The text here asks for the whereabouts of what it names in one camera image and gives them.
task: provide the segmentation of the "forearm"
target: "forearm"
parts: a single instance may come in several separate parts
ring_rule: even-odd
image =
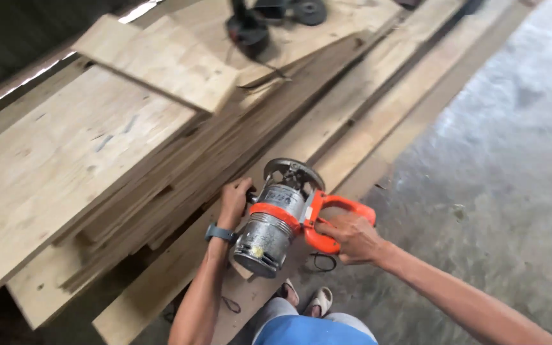
[[[552,344],[552,335],[516,310],[388,244],[375,264],[397,276],[485,344]]]
[[[212,238],[173,320],[169,345],[208,345],[217,323],[228,243]]]

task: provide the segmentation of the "black watch strap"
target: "black watch strap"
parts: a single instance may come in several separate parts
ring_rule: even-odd
[[[208,231],[205,232],[204,239],[209,241],[213,237],[222,238],[227,242],[233,243],[235,240],[235,232],[219,228],[216,223],[212,223],[208,226]]]

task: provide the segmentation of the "slipper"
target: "slipper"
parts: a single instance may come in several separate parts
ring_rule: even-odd
[[[282,286],[278,289],[278,291],[276,291],[276,295],[278,297],[286,298],[286,296],[284,294],[284,292],[285,292],[284,285],[288,285],[289,287],[291,287],[291,290],[293,290],[293,293],[295,294],[295,297],[297,298],[297,301],[299,302],[299,295],[297,294],[297,291],[295,291],[295,287],[293,287],[293,283],[291,283],[291,279],[289,279],[289,278],[287,278],[285,280],[285,282],[282,284]]]
[[[333,302],[334,295],[331,293],[331,290],[324,286],[319,288],[314,296],[312,297],[312,301],[310,301],[310,304],[308,304],[308,307],[303,312],[303,315],[308,315],[311,313],[312,307],[319,306],[321,307],[321,318],[327,314],[327,311],[331,308],[331,303]]]

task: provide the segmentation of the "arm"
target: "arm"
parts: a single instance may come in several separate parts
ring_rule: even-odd
[[[353,214],[318,224],[341,244],[345,264],[372,263],[414,288],[483,344],[552,344],[552,335],[506,304],[382,239]]]
[[[246,192],[253,180],[238,179],[223,187],[217,226],[235,230],[246,207]],[[229,243],[212,238],[203,261],[185,294],[169,332],[168,345],[207,345],[217,325],[223,274]]]

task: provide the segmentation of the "yellow sticker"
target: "yellow sticker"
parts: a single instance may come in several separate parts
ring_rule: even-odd
[[[250,251],[256,258],[261,258],[263,256],[263,249],[261,247],[253,247]]]

